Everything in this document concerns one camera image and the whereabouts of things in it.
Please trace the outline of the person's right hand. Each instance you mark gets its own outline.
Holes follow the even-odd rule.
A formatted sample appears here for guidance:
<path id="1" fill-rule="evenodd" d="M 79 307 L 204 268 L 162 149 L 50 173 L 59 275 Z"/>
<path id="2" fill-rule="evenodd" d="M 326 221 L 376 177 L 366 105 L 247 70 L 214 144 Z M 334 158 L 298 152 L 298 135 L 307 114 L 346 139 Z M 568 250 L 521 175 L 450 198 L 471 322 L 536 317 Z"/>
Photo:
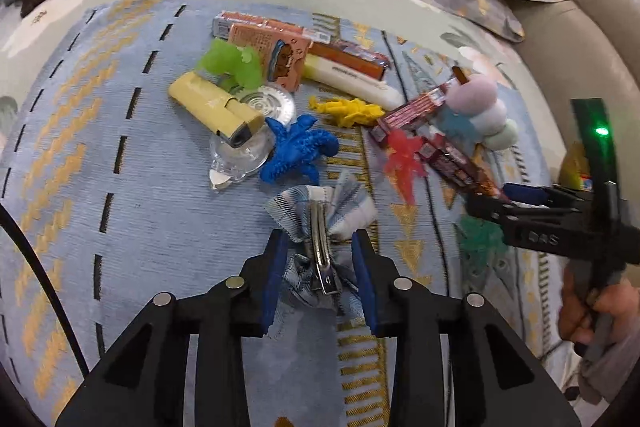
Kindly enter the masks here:
<path id="1" fill-rule="evenodd" d="M 610 314 L 614 322 L 608 343 L 619 343 L 636 328 L 639 323 L 639 289 L 623 277 L 620 283 L 605 287 L 593 305 L 580 300 L 575 291 L 574 274 L 566 268 L 563 274 L 562 308 L 558 329 L 563 340 L 589 345 L 594 336 L 591 313 L 600 319 Z"/>

